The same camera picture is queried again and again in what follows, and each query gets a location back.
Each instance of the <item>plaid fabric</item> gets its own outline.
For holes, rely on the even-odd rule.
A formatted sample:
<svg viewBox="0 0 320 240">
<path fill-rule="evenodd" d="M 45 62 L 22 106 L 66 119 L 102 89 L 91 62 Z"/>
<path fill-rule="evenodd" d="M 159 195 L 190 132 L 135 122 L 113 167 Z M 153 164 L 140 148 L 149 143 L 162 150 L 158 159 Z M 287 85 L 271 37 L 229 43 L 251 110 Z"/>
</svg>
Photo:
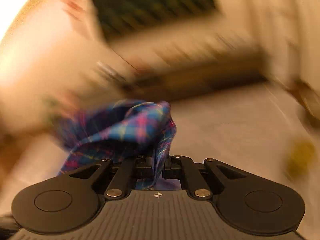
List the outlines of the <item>plaid fabric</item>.
<svg viewBox="0 0 320 240">
<path fill-rule="evenodd" d="M 80 111 L 57 128 L 58 137 L 70 149 L 59 174 L 105 158 L 118 163 L 152 144 L 156 149 L 154 178 L 138 181 L 136 187 L 149 189 L 161 174 L 175 133 L 167 102 L 122 100 L 94 113 Z"/>
</svg>

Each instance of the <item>silver bolt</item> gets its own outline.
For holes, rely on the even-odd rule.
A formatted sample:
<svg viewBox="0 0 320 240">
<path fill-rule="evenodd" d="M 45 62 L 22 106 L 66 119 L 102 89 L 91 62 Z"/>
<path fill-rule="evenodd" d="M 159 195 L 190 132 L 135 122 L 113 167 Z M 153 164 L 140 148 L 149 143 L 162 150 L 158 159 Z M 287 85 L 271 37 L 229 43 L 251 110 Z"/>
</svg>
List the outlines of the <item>silver bolt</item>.
<svg viewBox="0 0 320 240">
<path fill-rule="evenodd" d="M 119 197 L 119 196 L 121 196 L 121 194 L 122 194 L 122 191 L 118 188 L 113 188 L 113 189 L 107 190 L 107 195 L 109 197 Z"/>
<path fill-rule="evenodd" d="M 211 194 L 211 192 L 207 189 L 201 188 L 195 191 L 195 195 L 198 197 L 207 197 Z"/>
</svg>

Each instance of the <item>tile floor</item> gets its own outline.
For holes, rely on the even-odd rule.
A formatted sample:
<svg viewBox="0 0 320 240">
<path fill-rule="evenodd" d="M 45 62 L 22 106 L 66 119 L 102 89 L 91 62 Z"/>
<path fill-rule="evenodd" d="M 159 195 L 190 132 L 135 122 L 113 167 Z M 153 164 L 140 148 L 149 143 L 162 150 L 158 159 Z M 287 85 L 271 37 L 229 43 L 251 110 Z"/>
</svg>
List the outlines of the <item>tile floor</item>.
<svg viewBox="0 0 320 240">
<path fill-rule="evenodd" d="M 292 137 L 310 137 L 319 147 L 320 136 L 300 122 L 301 107 L 271 84 L 257 84 L 181 100 L 172 104 L 178 132 L 171 155 L 195 162 L 213 157 L 240 169 L 294 188 L 306 203 L 298 231 L 308 240 L 320 239 L 318 160 L 307 177 L 294 183 L 283 173 L 283 159 Z M 31 140 L 7 177 L 0 194 L 0 214 L 10 211 L 14 195 L 24 187 L 53 177 L 67 157 L 50 135 Z"/>
</svg>

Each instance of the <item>garment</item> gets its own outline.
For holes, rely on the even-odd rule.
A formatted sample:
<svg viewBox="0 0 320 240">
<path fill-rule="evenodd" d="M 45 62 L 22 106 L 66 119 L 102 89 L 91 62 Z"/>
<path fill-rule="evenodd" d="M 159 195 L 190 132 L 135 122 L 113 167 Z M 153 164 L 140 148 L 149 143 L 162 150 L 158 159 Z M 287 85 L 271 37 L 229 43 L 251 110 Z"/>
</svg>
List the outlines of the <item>garment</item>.
<svg viewBox="0 0 320 240">
<path fill-rule="evenodd" d="M 105 158 L 118 163 L 152 144 L 154 178 L 138 181 L 136 186 L 150 189 L 161 174 L 175 133 L 167 102 L 121 100 L 94 113 L 79 111 L 57 127 L 58 138 L 71 150 L 59 174 Z"/>
</svg>

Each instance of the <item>floor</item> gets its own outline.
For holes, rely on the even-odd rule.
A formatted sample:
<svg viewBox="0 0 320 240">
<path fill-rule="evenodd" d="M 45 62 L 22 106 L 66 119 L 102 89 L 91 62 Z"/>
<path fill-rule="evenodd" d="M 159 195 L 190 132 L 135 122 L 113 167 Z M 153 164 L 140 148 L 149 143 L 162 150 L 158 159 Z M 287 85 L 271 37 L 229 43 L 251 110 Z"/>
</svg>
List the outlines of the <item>floor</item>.
<svg viewBox="0 0 320 240">
<path fill-rule="evenodd" d="M 178 131 L 170 154 L 189 156 L 195 162 L 212 157 L 292 187 L 306 204 L 298 232 L 308 240 L 319 240 L 318 159 L 308 176 L 299 181 L 290 182 L 283 169 L 292 138 L 305 136 L 313 140 L 316 147 L 320 144 L 320 135 L 315 131 L 307 132 L 303 127 L 301 111 L 291 96 L 271 84 L 256 84 L 174 102 L 172 117 Z M 0 151 L 3 168 L 0 214 L 10 212 L 12 198 L 21 189 L 55 176 L 67 157 L 49 134 L 32 136 L 28 141 L 27 146 L 21 143 L 24 147 L 20 149 L 25 150 L 12 152 L 12 158 L 7 157 L 11 154 L 10 147 Z"/>
</svg>

